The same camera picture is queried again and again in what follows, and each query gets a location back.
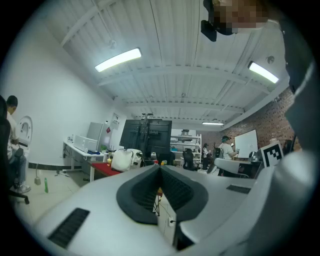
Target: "whiteboard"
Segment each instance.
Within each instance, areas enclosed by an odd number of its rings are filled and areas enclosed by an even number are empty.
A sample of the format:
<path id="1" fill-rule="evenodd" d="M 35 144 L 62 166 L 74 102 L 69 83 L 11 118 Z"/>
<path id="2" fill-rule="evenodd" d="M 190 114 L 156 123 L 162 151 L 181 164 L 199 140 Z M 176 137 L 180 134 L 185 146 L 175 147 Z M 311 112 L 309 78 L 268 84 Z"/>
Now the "whiteboard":
<path id="1" fill-rule="evenodd" d="M 258 151 L 257 131 L 246 132 L 234 137 L 235 150 L 239 150 L 238 158 L 248 158 L 250 152 Z"/>

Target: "white toilet seat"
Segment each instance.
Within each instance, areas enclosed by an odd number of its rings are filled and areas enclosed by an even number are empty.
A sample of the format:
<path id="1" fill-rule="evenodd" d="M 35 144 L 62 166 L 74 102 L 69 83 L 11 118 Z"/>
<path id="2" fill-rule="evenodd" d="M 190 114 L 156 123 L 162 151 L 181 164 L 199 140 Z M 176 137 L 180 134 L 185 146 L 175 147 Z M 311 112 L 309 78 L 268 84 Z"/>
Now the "white toilet seat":
<path id="1" fill-rule="evenodd" d="M 17 124 L 17 128 L 19 128 L 19 144 L 28 149 L 32 139 L 33 125 L 31 117 L 26 115 L 21 118 Z"/>

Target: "white wall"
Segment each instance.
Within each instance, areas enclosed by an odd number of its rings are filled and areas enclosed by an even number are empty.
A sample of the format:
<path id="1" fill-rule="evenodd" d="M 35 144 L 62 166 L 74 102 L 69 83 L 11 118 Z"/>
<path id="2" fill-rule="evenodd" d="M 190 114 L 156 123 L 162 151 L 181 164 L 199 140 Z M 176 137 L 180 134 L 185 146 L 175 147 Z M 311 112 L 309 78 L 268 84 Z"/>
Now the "white wall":
<path id="1" fill-rule="evenodd" d="M 0 94 L 18 98 L 13 118 L 32 119 L 30 163 L 70 165 L 62 158 L 63 140 L 87 134 L 90 122 L 121 118 L 112 133 L 112 144 L 119 145 L 127 115 L 105 95 L 96 83 L 73 61 L 38 19 L 32 21 L 16 40 L 0 80 Z"/>

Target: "red platform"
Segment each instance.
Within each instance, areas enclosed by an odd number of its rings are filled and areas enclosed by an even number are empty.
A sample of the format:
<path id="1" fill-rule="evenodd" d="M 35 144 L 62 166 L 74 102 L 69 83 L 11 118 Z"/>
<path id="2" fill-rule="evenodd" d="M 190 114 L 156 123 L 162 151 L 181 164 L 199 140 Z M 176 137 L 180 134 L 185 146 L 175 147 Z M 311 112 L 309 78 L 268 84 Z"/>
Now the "red platform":
<path id="1" fill-rule="evenodd" d="M 103 173 L 106 176 L 121 174 L 120 171 L 112 170 L 110 163 L 107 163 L 107 162 L 92 163 L 91 165 L 94 169 Z"/>

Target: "monitor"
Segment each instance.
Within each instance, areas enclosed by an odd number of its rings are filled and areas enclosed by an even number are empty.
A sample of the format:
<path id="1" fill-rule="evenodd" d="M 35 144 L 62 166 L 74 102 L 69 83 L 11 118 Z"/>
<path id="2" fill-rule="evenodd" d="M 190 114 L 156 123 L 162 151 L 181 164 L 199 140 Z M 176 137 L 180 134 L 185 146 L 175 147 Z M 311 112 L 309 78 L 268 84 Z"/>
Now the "monitor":
<path id="1" fill-rule="evenodd" d="M 160 119 L 126 120 L 120 140 L 125 149 L 170 153 L 172 121 Z"/>

